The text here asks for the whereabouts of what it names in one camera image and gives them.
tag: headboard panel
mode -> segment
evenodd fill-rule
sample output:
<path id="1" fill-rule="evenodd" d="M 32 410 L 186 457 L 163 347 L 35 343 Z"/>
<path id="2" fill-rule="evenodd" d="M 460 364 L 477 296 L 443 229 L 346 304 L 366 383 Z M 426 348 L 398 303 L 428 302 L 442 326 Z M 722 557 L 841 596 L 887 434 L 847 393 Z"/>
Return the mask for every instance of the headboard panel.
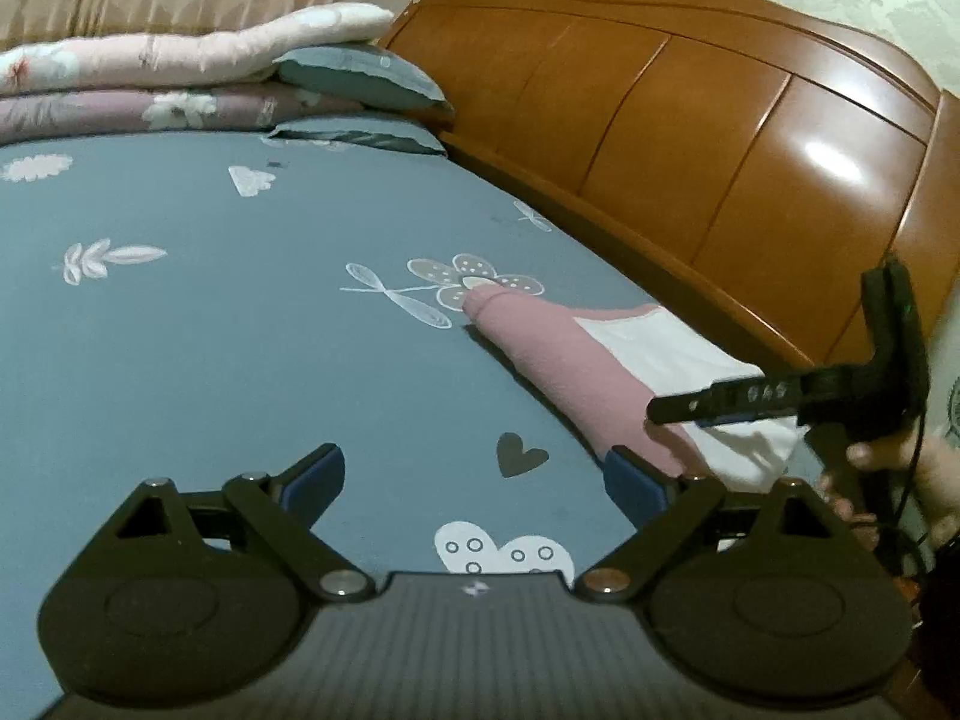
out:
<path id="1" fill-rule="evenodd" d="M 445 89 L 454 158 L 733 353 L 862 358 L 891 248 L 942 309 L 960 103 L 878 38 L 764 0 L 414 0 L 381 43 Z"/>

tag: ribbed black surface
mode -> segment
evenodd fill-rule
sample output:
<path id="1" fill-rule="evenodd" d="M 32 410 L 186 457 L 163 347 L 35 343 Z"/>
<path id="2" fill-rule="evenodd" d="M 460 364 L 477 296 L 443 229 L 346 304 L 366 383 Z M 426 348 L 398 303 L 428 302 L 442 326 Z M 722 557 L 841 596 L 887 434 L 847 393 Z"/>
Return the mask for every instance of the ribbed black surface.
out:
<path id="1" fill-rule="evenodd" d="M 718 698 L 680 675 L 624 608 L 559 578 L 397 575 L 363 605 L 328 607 L 272 674 L 192 709 L 71 698 L 49 720 L 895 720 L 880 698 L 785 714 Z"/>

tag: metal pivot bolt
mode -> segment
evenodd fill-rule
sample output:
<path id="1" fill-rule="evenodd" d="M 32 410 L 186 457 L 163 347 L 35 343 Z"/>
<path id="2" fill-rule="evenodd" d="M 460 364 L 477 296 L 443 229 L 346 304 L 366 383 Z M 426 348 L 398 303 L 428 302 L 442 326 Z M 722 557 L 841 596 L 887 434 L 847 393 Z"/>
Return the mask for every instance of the metal pivot bolt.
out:
<path id="1" fill-rule="evenodd" d="M 367 589 L 367 577 L 359 571 L 341 568 L 320 578 L 320 589 L 337 598 L 352 598 Z"/>
<path id="2" fill-rule="evenodd" d="M 630 586 L 630 575 L 619 568 L 594 568 L 584 574 L 584 586 L 600 595 L 623 592 Z"/>

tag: bed sheet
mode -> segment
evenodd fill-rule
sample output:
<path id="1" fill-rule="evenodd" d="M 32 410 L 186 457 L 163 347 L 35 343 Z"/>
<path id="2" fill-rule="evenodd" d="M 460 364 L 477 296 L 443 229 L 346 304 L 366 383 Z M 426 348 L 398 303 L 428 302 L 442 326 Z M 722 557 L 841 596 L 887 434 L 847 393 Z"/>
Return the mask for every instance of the bed sheet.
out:
<path id="1" fill-rule="evenodd" d="M 650 296 L 443 157 L 256 133 L 21 143 L 0 148 L 0 221 L 11 718 L 56 695 L 43 594 L 147 477 L 219 488 L 337 442 L 346 485 L 314 530 L 378 579 L 474 560 L 572 578 L 632 534 L 459 304 L 484 279 L 584 308 Z"/>

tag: bed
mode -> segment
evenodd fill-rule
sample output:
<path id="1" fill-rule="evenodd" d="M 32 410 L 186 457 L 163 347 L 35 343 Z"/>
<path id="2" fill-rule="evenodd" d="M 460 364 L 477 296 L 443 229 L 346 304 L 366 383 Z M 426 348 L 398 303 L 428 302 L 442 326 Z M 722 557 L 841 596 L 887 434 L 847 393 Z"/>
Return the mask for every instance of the bed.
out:
<path id="1" fill-rule="evenodd" d="M 857 275 L 887 250 L 926 329 L 941 309 L 960 108 L 880 40 L 760 0 L 414 0 L 381 45 L 457 109 L 430 122 L 449 159 L 257 132 L 0 148 L 10 717 L 56 694 L 43 594 L 147 477 L 219 488 L 337 442 L 315 532 L 378 580 L 469 571 L 475 544 L 572 578 L 630 536 L 584 438 L 472 332 L 470 279 L 664 303 L 765 367 L 862 355 Z"/>

